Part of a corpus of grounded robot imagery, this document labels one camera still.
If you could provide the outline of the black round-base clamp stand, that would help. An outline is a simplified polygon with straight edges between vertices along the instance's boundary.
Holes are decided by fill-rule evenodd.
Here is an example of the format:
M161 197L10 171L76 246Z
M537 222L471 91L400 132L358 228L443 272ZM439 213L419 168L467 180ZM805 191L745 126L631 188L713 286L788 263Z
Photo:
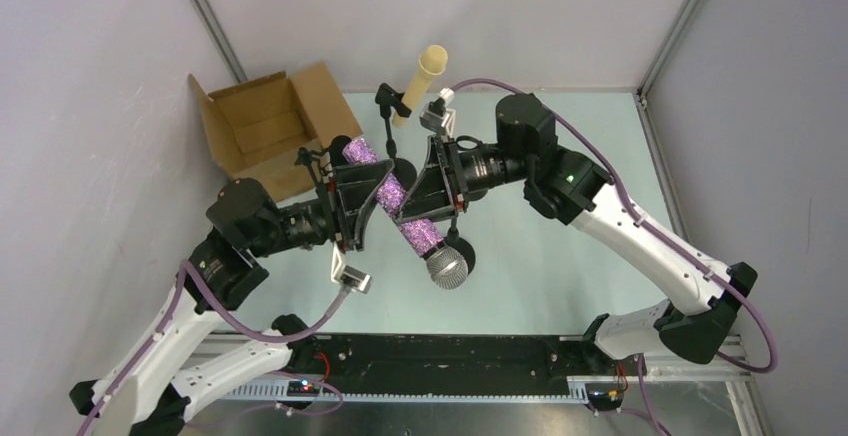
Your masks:
M382 83L375 93L375 103L379 106L380 116L384 121L386 132L386 152L394 163L394 173L401 186L409 190L417 179L415 166L407 159L398 156L396 141L393 137L393 123L395 116L399 116L404 123L411 114L411 109L403 102L404 93L398 92L387 83Z

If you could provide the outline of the beige microphone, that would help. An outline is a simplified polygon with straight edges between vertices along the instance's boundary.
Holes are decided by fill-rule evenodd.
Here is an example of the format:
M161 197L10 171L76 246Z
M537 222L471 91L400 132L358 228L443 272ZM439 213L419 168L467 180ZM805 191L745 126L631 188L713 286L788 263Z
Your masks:
M402 127L431 84L440 77L447 66L448 52L440 45L428 46L418 57L418 66L401 97L401 108L392 117L394 127Z

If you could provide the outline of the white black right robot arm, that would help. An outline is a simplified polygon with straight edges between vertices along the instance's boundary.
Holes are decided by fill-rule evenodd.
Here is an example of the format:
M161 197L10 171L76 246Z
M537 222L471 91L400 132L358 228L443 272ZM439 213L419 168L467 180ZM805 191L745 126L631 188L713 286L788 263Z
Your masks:
M421 113L430 131L427 160L398 211L400 221L451 219L489 190L520 181L538 214L602 243L663 294L642 310L596 317L585 341L612 360L668 352L707 364L721 355L756 282L751 266L695 249L638 205L596 150L561 146L562 119L536 96L512 94L497 103L491 144L452 134L452 96L443 91Z

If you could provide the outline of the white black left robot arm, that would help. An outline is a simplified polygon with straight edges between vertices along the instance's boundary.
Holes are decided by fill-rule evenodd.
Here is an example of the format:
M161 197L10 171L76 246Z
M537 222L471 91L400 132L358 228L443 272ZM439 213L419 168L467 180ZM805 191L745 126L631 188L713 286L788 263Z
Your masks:
M207 210L211 232L180 264L156 320L113 370L71 389L80 433L115 417L121 435L175 435L229 390L291 363L351 293L367 291L369 276L343 255L362 248L393 169L389 160L312 169L315 198L283 208L256 179L228 182ZM236 318L268 277L261 258L325 243L333 246L330 272L339 290L317 322L291 318L259 331Z

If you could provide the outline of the brown cardboard box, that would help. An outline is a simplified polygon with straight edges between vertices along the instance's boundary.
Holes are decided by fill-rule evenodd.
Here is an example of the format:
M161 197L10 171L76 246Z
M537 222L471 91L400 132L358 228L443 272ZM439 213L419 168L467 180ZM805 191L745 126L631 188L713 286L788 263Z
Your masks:
M213 161L231 179L258 180L276 202L314 188L298 150L319 151L362 129L325 62L206 92L190 74Z

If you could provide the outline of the black round-base clip stand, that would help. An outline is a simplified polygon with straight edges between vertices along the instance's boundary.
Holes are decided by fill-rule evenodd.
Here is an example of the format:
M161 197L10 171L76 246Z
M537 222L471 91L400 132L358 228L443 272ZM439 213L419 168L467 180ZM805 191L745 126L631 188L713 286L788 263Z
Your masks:
M467 211L472 201L471 180L476 176L474 157L478 155L482 142L472 136L458 136L446 145L446 155L449 166L448 176L450 203L455 210L450 220L446 236L447 244L457 250L467 263L468 275L471 275L476 265L476 252L473 245L463 238L458 228L458 219Z

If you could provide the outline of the black tripod shock mount stand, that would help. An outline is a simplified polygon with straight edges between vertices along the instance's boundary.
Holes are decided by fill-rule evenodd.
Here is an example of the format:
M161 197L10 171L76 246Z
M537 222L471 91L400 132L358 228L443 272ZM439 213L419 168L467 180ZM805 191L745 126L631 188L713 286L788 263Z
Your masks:
M297 150L295 164L307 169L316 195L322 199L329 199L336 190L335 168L331 156L330 148L315 150L301 146Z

